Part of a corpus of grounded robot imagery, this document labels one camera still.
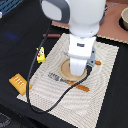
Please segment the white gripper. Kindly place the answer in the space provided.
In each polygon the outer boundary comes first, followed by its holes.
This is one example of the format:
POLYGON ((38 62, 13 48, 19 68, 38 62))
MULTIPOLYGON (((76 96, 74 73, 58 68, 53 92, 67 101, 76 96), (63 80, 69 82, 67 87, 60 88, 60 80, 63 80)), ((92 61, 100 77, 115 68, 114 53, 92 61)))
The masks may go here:
POLYGON ((74 35, 69 37, 70 72, 72 75, 81 76, 87 65, 93 66, 95 60, 96 37, 80 38, 74 35))

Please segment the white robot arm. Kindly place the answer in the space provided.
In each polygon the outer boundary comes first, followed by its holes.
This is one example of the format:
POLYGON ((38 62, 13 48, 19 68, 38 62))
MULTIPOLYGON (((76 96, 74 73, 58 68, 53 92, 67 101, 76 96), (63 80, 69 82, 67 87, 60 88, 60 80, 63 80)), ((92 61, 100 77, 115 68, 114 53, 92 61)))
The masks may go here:
POLYGON ((41 0, 46 17, 69 25, 70 71, 81 76, 91 57, 106 0, 41 0))

